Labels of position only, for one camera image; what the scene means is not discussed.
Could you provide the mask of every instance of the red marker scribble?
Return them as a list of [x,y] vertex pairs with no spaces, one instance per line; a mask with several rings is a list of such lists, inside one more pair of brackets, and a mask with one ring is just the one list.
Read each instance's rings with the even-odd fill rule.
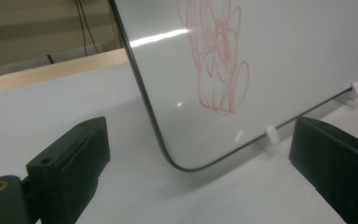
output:
[[241,8],[231,0],[177,0],[198,72],[200,104],[234,114],[249,86],[249,65],[238,59]]

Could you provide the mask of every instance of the white plastic clip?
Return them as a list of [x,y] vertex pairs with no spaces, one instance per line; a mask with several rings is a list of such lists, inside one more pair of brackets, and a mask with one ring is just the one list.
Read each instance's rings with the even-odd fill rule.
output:
[[351,84],[351,87],[352,87],[352,92],[356,96],[355,98],[358,98],[358,82],[353,82]]
[[353,82],[351,87],[351,91],[338,96],[337,100],[351,108],[356,108],[358,107],[358,103],[356,101],[358,98],[358,82]]
[[281,142],[277,129],[269,125],[266,128],[266,137],[257,144],[268,154],[275,154],[273,148]]
[[268,139],[268,144],[271,147],[275,147],[276,145],[278,145],[281,142],[281,140],[279,138],[279,135],[278,135],[277,129],[272,125],[269,125],[267,127],[266,136],[267,136],[267,139]]

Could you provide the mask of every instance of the wooden surface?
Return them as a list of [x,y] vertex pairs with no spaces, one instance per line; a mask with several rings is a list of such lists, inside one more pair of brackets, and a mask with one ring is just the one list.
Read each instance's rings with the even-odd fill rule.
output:
[[124,49],[117,49],[68,62],[55,63],[26,71],[11,73],[0,77],[0,92],[17,89],[58,77],[66,77],[93,69],[121,64],[127,61],[126,51]]

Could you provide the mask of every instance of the white table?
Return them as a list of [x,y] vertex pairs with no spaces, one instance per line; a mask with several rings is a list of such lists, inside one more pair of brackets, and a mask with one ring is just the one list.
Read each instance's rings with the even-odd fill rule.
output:
[[[324,120],[358,135],[358,106]],[[85,119],[106,116],[112,160],[77,223],[344,223],[287,159],[251,145],[204,171],[163,158],[128,63],[0,93],[0,175]]]

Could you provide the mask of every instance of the cable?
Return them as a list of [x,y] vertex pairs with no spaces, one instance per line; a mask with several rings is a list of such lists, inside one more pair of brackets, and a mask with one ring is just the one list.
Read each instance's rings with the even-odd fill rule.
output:
[[81,25],[81,31],[83,34],[83,45],[84,45],[84,53],[87,56],[87,48],[86,48],[86,35],[84,34],[84,27],[83,27],[83,21],[81,20],[81,14],[79,9],[79,4],[77,3],[77,0],[75,0],[76,7],[77,7],[77,14],[79,15],[80,25]]
[[92,37],[91,30],[89,28],[89,24],[87,23],[86,13],[84,13],[83,5],[81,4],[80,0],[77,0],[77,1],[78,1],[79,5],[80,5],[81,11],[83,12],[84,23],[86,24],[87,30],[89,31],[89,37],[91,38],[92,45],[94,46],[95,51],[97,51],[97,53],[100,53],[97,50],[97,46],[95,46],[94,38]]
[[50,62],[50,64],[54,64],[53,59],[51,58],[51,55],[48,54],[48,61]]

